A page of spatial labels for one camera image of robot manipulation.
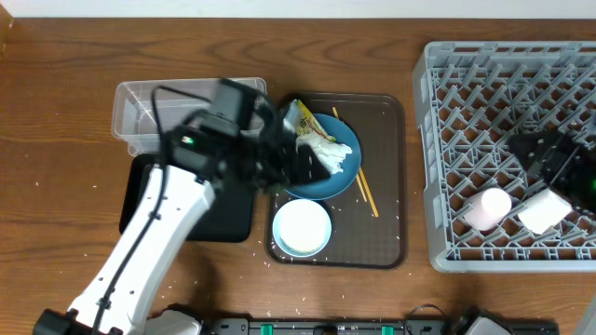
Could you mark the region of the pink cup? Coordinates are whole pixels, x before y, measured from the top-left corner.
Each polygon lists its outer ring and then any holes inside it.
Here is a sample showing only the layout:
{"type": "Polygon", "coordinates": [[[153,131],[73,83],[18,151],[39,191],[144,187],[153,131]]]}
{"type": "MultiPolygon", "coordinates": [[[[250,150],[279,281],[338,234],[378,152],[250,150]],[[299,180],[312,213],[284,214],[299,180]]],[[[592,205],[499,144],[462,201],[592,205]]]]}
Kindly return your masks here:
{"type": "Polygon", "coordinates": [[[512,208],[508,193],[497,187],[474,194],[465,204],[470,205],[469,211],[463,216],[465,223],[480,231],[495,227],[512,208]]]}

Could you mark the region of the dark blue plate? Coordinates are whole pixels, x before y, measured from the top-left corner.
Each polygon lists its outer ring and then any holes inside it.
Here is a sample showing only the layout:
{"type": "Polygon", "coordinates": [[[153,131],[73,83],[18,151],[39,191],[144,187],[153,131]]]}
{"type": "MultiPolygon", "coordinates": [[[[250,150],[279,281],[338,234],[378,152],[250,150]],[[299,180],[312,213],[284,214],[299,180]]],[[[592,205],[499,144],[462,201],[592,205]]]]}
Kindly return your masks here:
{"type": "Polygon", "coordinates": [[[352,153],[341,163],[342,172],[332,174],[327,180],[286,188],[285,191],[297,198],[325,200],[339,195],[353,183],[359,173],[362,154],[358,137],[346,123],[328,114],[314,116],[329,135],[347,145],[352,153]]]}

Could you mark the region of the white green cup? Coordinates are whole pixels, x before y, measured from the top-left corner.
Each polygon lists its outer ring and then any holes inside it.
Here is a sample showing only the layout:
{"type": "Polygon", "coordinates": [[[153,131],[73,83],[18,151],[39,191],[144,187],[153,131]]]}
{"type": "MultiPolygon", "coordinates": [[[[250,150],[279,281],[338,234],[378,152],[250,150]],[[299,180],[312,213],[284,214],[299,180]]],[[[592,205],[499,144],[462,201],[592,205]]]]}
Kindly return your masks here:
{"type": "Polygon", "coordinates": [[[523,204],[518,218],[530,231],[541,235],[563,220],[572,210],[569,202],[550,189],[545,189],[523,204]]]}

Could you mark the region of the light blue rice bowl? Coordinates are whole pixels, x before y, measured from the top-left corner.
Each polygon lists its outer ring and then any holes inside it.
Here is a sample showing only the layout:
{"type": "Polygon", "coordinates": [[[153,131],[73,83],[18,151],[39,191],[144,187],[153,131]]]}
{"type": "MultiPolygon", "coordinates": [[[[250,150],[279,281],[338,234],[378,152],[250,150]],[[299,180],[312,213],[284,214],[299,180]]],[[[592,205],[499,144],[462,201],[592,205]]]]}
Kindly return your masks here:
{"type": "Polygon", "coordinates": [[[272,222],[275,244],[294,258],[308,258],[321,252],[332,235],[332,220],[319,203],[296,199],[283,205],[272,222]]]}

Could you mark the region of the yellow green snack wrapper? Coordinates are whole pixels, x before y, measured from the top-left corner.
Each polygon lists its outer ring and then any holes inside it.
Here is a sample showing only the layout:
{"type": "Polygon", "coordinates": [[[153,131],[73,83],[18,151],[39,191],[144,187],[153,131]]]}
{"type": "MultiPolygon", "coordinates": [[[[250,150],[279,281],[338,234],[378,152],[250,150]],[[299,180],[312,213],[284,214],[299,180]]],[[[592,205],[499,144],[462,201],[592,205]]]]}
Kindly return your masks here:
{"type": "Polygon", "coordinates": [[[293,100],[290,103],[284,117],[284,123],[298,136],[314,132],[328,141],[336,141],[336,138],[327,133],[321,123],[301,100],[293,100]]]}

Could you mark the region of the wooden chopstick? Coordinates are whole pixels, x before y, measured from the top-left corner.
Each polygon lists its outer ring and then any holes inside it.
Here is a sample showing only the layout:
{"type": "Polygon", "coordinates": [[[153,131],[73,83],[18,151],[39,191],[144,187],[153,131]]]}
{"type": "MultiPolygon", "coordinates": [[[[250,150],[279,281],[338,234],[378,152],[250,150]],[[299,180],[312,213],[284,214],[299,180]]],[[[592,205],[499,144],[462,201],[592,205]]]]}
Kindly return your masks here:
{"type": "Polygon", "coordinates": [[[371,189],[369,187],[369,184],[367,182],[367,179],[366,179],[366,176],[364,174],[364,170],[362,167],[359,168],[359,179],[360,179],[360,183],[362,184],[364,193],[366,194],[366,199],[371,206],[372,215],[375,218],[379,218],[379,212],[378,212],[377,206],[375,204],[375,201],[373,199],[373,194],[371,192],[371,189]]]}
{"type": "MultiPolygon", "coordinates": [[[[335,106],[332,107],[332,112],[333,112],[335,118],[340,119],[339,114],[338,114],[338,111],[337,111],[337,109],[336,109],[335,106]]],[[[362,177],[361,177],[361,167],[359,167],[359,169],[358,169],[356,180],[357,180],[357,184],[359,186],[359,190],[360,190],[360,193],[362,195],[363,201],[366,203],[366,202],[368,202],[368,197],[367,197],[367,194],[366,194],[366,192],[364,190],[363,180],[362,180],[362,177]]]]}

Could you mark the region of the white napkin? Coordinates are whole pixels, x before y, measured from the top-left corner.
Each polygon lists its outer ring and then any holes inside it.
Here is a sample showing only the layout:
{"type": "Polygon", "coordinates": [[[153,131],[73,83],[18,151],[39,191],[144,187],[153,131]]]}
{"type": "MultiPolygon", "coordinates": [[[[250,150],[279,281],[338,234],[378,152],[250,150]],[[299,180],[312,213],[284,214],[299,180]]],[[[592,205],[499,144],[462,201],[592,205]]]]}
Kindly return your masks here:
{"type": "Polygon", "coordinates": [[[297,144],[307,144],[331,175],[342,173],[344,170],[341,164],[349,154],[353,153],[349,146],[327,140],[316,132],[300,135],[297,138],[297,144]]]}

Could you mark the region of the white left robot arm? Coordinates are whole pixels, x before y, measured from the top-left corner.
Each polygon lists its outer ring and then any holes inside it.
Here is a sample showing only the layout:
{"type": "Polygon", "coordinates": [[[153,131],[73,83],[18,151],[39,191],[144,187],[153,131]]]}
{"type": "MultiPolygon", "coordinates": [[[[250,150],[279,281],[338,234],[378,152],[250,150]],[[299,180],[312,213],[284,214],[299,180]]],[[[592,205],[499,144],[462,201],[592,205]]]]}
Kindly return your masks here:
{"type": "Polygon", "coordinates": [[[67,312],[40,315],[34,335],[200,333],[201,322],[184,312],[149,314],[183,242],[226,180],[262,189],[331,176],[259,90],[221,79],[209,104],[171,130],[157,129],[158,162],[114,250],[67,312]]]}

